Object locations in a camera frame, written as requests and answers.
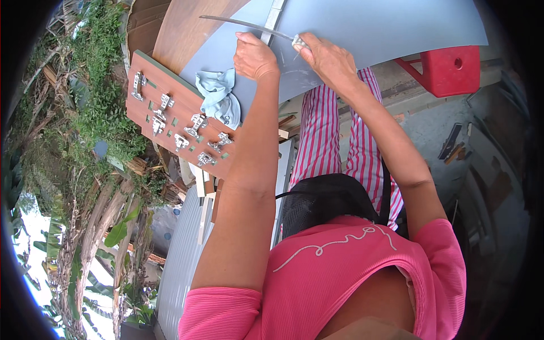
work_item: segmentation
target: light blue rag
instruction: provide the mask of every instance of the light blue rag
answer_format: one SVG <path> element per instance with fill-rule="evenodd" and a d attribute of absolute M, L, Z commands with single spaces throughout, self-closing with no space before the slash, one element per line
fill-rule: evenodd
<path fill-rule="evenodd" d="M 234 69 L 225 72 L 196 73 L 196 88 L 204 96 L 200 110 L 235 130 L 240 125 L 240 103 L 231 93 Z"/>

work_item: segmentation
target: woman's right arm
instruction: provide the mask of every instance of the woman's right arm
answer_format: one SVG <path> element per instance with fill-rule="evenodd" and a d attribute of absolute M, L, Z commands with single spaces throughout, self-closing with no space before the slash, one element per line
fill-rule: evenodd
<path fill-rule="evenodd" d="M 302 33 L 300 37 L 311 48 L 310 51 L 295 45 L 301 47 L 300 55 L 357 112 L 376 140 L 403 196 L 410 239 L 428 222 L 446 218 L 425 160 L 397 121 L 359 80 L 353 56 L 311 33 Z"/>

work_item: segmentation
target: knife handle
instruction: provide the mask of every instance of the knife handle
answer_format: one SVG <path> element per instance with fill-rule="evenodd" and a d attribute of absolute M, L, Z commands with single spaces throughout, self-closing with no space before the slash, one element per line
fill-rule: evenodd
<path fill-rule="evenodd" d="M 295 47 L 295 45 L 300 45 L 302 47 L 306 47 L 308 50 L 312 50 L 308 44 L 306 44 L 300 37 L 299 35 L 295 35 L 295 37 L 293 38 L 293 42 L 291 43 L 291 46 L 293 46 L 293 48 Z"/>

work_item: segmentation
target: sky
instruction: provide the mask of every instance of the sky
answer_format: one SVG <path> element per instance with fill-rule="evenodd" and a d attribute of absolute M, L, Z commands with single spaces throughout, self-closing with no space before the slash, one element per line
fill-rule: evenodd
<path fill-rule="evenodd" d="M 45 273 L 41 262 L 45 260 L 46 253 L 34 247 L 34 241 L 45 241 L 45 237 L 41 234 L 41 230 L 49 230 L 49 217 L 43 217 L 39 210 L 38 205 L 35 203 L 33 209 L 25 214 L 21 211 L 22 219 L 24 225 L 27 229 L 28 234 L 30 235 L 30 256 L 28 258 L 28 264 L 31 266 L 28 273 L 34 279 L 40 282 L 41 290 L 37 290 L 30 284 L 30 282 L 25 278 L 27 286 L 30 290 L 30 293 L 34 297 L 36 303 L 40 306 L 50 305 L 51 304 L 51 292 L 49 291 L 45 281 L 47 279 L 47 274 Z M 24 232 L 21 232 L 21 235 L 16 240 L 15 243 L 19 245 L 14 246 L 15 252 L 17 254 L 23 254 L 23 251 L 28 249 L 28 237 Z M 97 260 L 94 260 L 91 263 L 91 271 L 96 276 L 98 281 L 103 285 L 112 286 L 113 278 L 109 276 L 106 270 L 98 263 Z M 112 312 L 112 299 L 97 293 L 90 292 L 85 290 L 84 296 L 88 297 L 91 300 L 97 300 L 98 304 L 101 306 L 101 309 L 105 312 Z M 102 335 L 105 340 L 114 340 L 115 336 L 113 334 L 113 323 L 110 319 L 102 317 L 91 310 L 87 310 L 91 315 L 91 321 L 95 324 L 95 327 L 98 328 L 98 332 Z M 98 334 L 96 334 L 89 323 L 83 319 L 83 326 L 87 332 L 87 338 L 89 340 L 100 340 Z M 60 336 L 64 336 L 62 329 L 55 330 Z"/>

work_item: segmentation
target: green square insert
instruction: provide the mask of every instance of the green square insert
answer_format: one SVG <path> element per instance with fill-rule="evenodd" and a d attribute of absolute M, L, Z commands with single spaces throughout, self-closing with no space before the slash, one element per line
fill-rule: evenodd
<path fill-rule="evenodd" d="M 152 82 L 151 80 L 149 80 L 149 79 L 147 79 L 147 78 L 146 78 L 145 80 L 147 81 L 147 83 L 148 83 L 149 85 L 151 85 L 151 87 L 153 87 L 153 88 L 155 88 L 155 89 L 157 88 L 157 85 L 156 85 L 154 82 Z"/>

